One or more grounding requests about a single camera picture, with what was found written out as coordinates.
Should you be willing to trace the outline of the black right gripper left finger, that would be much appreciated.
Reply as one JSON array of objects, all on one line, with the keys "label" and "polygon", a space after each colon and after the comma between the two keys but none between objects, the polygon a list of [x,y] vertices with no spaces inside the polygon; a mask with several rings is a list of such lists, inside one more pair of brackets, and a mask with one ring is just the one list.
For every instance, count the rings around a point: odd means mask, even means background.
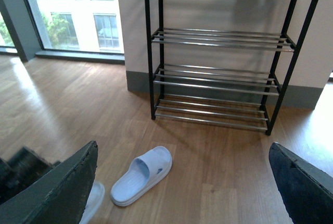
[{"label": "black right gripper left finger", "polygon": [[95,180],[98,145],[90,141],[1,205],[1,223],[79,223]]}]

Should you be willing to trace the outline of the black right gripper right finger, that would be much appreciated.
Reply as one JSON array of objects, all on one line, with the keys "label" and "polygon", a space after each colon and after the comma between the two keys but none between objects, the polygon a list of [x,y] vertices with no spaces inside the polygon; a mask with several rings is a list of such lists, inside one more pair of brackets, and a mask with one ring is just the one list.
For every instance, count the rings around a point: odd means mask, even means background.
[{"label": "black right gripper right finger", "polygon": [[332,177],[277,142],[268,159],[293,223],[332,223]]}]

